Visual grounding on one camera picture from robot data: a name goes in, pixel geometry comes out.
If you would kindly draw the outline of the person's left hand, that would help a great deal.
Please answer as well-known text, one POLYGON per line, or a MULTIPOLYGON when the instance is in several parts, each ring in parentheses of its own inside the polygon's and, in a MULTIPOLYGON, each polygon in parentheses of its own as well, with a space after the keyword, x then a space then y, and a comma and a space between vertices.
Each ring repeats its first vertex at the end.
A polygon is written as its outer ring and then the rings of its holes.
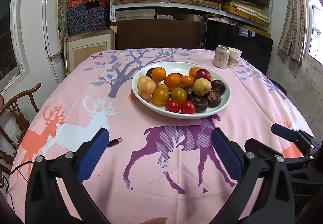
POLYGON ((166 224, 167 217, 156 217, 140 224, 166 224))

